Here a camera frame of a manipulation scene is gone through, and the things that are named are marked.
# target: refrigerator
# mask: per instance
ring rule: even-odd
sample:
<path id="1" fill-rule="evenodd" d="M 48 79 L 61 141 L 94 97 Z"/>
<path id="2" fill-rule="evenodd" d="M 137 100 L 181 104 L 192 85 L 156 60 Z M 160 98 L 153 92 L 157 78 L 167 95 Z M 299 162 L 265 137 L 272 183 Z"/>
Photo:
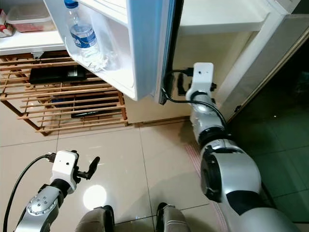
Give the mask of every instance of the refrigerator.
<path id="1" fill-rule="evenodd" d="M 78 0 L 100 48 L 108 36 L 115 50 L 117 68 L 104 71 L 83 62 L 66 25 L 64 1 L 44 3 L 69 55 L 129 98 L 151 96 L 164 103 L 161 87 L 166 72 L 213 62 L 214 95 L 220 107 L 299 1 Z"/>

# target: water bottle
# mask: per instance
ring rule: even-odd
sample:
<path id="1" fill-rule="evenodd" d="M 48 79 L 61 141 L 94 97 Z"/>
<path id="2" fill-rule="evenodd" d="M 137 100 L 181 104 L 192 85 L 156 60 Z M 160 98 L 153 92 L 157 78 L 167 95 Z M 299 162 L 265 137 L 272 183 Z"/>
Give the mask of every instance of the water bottle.
<path id="1" fill-rule="evenodd" d="M 83 20 L 83 12 L 79 10 L 78 2 L 64 0 L 67 7 L 67 24 L 76 46 L 81 50 L 81 56 L 86 65 L 97 66 L 102 61 L 102 54 L 91 24 Z"/>

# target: plastic container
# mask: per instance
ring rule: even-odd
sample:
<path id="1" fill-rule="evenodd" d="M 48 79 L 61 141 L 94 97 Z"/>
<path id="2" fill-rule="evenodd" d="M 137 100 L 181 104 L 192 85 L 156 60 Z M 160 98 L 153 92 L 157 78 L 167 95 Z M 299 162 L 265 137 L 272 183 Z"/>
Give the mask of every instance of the plastic container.
<path id="1" fill-rule="evenodd" d="M 19 32 L 56 29 L 44 3 L 20 4 L 12 7 L 7 22 Z"/>

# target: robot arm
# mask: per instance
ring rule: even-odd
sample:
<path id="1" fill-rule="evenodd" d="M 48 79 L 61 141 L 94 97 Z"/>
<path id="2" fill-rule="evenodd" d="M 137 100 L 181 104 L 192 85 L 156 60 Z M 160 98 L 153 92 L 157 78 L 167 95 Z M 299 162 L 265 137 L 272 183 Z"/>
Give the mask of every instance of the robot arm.
<path id="1" fill-rule="evenodd" d="M 78 171 L 78 153 L 76 151 L 58 151 L 50 154 L 53 162 L 50 185 L 43 185 L 27 204 L 16 232 L 49 232 L 50 226 L 56 219 L 60 206 L 67 194 L 76 190 L 81 178 L 90 179 L 97 169 L 99 157 L 89 166 L 88 172 Z"/>
<path id="2" fill-rule="evenodd" d="M 186 99 L 215 106 L 213 64 L 196 63 Z M 296 232 L 297 227 L 260 197 L 261 176 L 253 159 L 232 140 L 211 108 L 192 104 L 190 120 L 201 148 L 201 188 L 219 206 L 232 232 Z"/>

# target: refrigerator door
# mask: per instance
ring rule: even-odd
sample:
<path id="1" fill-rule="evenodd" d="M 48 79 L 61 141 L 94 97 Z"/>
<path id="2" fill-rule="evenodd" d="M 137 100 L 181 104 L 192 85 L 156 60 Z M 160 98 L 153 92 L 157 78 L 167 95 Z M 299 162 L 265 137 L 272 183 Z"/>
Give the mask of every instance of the refrigerator door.
<path id="1" fill-rule="evenodd" d="M 103 57 L 106 47 L 112 68 L 84 62 L 66 24 L 63 0 L 44 0 L 70 56 L 80 65 L 134 100 L 159 93 L 173 46 L 171 32 L 176 0 L 78 0 L 91 21 Z"/>

